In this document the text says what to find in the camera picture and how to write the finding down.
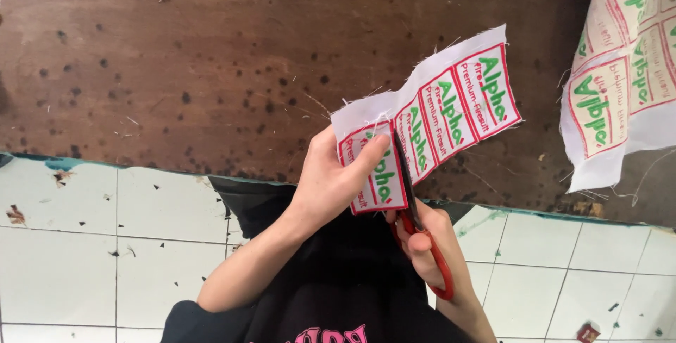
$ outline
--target black t-shirt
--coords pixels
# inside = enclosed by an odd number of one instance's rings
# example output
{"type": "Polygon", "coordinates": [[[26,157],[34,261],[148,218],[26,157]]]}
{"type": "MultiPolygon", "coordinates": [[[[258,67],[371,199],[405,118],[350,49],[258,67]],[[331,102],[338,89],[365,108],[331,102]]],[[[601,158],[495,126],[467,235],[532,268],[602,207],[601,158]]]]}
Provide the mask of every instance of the black t-shirt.
{"type": "Polygon", "coordinates": [[[382,217],[319,230],[252,304],[209,313],[177,303],[162,343],[471,342],[427,303],[425,283],[382,217]]]}

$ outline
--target wooden table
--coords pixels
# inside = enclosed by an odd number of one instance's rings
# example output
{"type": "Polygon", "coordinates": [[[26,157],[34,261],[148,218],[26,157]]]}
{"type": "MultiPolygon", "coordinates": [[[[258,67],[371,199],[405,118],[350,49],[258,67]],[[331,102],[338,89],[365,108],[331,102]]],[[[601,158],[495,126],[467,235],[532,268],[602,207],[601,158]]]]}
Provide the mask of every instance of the wooden table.
{"type": "MultiPolygon", "coordinates": [[[[418,195],[674,226],[669,158],[638,203],[565,195],[558,84],[589,0],[3,0],[0,148],[296,182],[327,115],[456,39],[507,23],[526,120],[458,154],[418,195]]],[[[625,159],[636,190],[663,152],[625,159]]]]}

